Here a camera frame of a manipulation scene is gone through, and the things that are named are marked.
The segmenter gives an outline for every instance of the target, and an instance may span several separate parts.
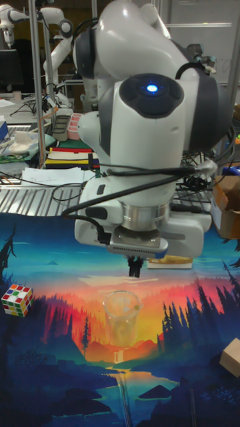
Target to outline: computer monitor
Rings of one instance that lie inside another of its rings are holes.
[[[23,85],[19,56],[14,49],[0,50],[0,83]]]

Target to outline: rubik's cube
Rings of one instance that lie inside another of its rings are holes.
[[[31,288],[25,286],[12,285],[1,298],[6,314],[13,314],[24,318],[33,303]]]

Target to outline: colorful mat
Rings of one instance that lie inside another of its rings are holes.
[[[11,284],[34,295],[26,318],[0,307],[2,426],[239,426],[240,380],[219,358],[240,338],[240,242],[212,229],[192,270],[144,266],[137,279],[122,256],[76,242],[74,222],[1,214],[0,224],[1,296]],[[105,336],[114,290],[143,302],[131,348]]]

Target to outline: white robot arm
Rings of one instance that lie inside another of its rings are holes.
[[[184,149],[210,150],[227,133],[226,92],[170,39],[152,5],[108,4],[73,55],[83,77],[106,87],[99,112],[78,124],[105,176],[89,181],[81,203],[63,212],[80,215],[75,237],[123,254],[137,277],[146,258],[199,256],[211,216],[171,212],[171,199],[181,176],[214,172],[211,161],[182,169],[181,157]]]
[[[43,22],[44,25],[56,24],[59,26],[60,34],[63,36],[56,48],[51,53],[52,67],[53,67],[53,80],[54,84],[58,85],[58,68],[64,59],[71,52],[71,42],[73,39],[73,24],[64,18],[63,11],[55,7],[43,7],[37,13],[37,19]],[[9,5],[0,6],[0,29],[3,30],[4,38],[9,48],[14,44],[14,25],[18,22],[28,21],[29,13],[27,11],[18,11]],[[45,70],[46,84],[48,84],[47,64],[44,62],[43,68]],[[69,101],[64,97],[64,103],[69,106]]]

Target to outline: label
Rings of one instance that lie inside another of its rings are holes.
[[[215,222],[215,225],[220,230],[220,228],[221,228],[221,216],[222,216],[222,212],[219,209],[219,207],[216,204],[216,202],[215,202],[214,199],[212,199],[212,202],[211,202],[211,215],[213,217],[213,221]]]

